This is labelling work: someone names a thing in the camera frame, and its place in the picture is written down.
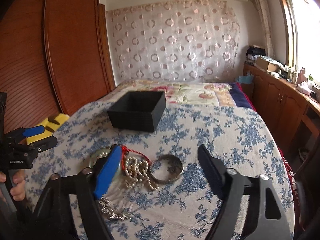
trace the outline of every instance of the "yellow and black toy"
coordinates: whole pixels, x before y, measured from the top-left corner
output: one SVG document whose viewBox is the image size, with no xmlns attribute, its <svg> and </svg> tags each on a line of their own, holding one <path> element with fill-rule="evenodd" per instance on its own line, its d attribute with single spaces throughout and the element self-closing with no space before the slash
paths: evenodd
<svg viewBox="0 0 320 240">
<path fill-rule="evenodd" d="M 41 123 L 36 125 L 36 126 L 42 125 L 45 128 L 44 133 L 27 137 L 27 145 L 51 136 L 69 118 L 70 116 L 67 114 L 57 114 L 57 115 L 51 115 L 48 118 L 44 119 Z"/>
</svg>

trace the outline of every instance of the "sheer curtain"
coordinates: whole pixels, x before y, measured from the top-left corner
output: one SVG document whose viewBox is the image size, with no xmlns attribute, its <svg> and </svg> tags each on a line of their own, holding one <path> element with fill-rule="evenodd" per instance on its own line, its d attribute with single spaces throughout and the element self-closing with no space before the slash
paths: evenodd
<svg viewBox="0 0 320 240">
<path fill-rule="evenodd" d="M 273 58 L 274 52 L 273 52 L 273 46 L 271 41 L 271 32 L 270 32 L 270 13 L 269 13 L 269 7 L 267 0 L 255 0 L 257 9 L 259 12 L 263 34 L 265 38 L 265 49 L 267 56 Z"/>
<path fill-rule="evenodd" d="M 240 26 L 223 0 L 175 0 L 107 12 L 121 81 L 231 82 Z"/>
</svg>

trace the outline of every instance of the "wooden wardrobe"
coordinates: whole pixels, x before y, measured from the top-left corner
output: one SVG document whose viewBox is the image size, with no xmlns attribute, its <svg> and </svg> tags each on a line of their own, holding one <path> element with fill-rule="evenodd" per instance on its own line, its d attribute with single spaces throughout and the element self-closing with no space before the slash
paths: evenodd
<svg viewBox="0 0 320 240">
<path fill-rule="evenodd" d="M 15 0 L 0 22 L 4 130 L 72 115 L 115 88 L 99 0 Z"/>
</svg>

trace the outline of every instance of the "human hand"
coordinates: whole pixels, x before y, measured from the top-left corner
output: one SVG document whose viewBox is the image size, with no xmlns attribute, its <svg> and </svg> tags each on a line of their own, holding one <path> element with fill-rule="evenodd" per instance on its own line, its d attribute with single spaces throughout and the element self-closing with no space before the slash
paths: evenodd
<svg viewBox="0 0 320 240">
<path fill-rule="evenodd" d="M 6 175 L 0 172 L 0 182 L 5 182 L 6 180 Z M 24 186 L 26 184 L 24 180 L 24 170 L 17 171 L 12 180 L 13 183 L 17 185 L 10 190 L 10 193 L 15 201 L 21 201 L 26 196 L 26 192 L 24 190 Z"/>
</svg>

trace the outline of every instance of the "tissue box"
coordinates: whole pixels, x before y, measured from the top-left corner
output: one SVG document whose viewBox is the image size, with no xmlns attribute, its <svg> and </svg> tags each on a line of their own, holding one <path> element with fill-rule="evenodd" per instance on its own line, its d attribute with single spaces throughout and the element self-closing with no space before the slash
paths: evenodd
<svg viewBox="0 0 320 240">
<path fill-rule="evenodd" d="M 298 85 L 298 91 L 307 96 L 310 96 L 310 92 L 311 92 L 306 82 L 302 82 L 301 84 Z"/>
<path fill-rule="evenodd" d="M 260 57 L 257 58 L 257 65 L 267 72 L 268 71 L 270 71 L 270 72 L 277 72 L 278 71 L 277 65 L 272 64 L 269 61 L 266 61 Z"/>
<path fill-rule="evenodd" d="M 166 108 L 163 91 L 131 91 L 107 111 L 115 128 L 154 132 Z"/>
</svg>

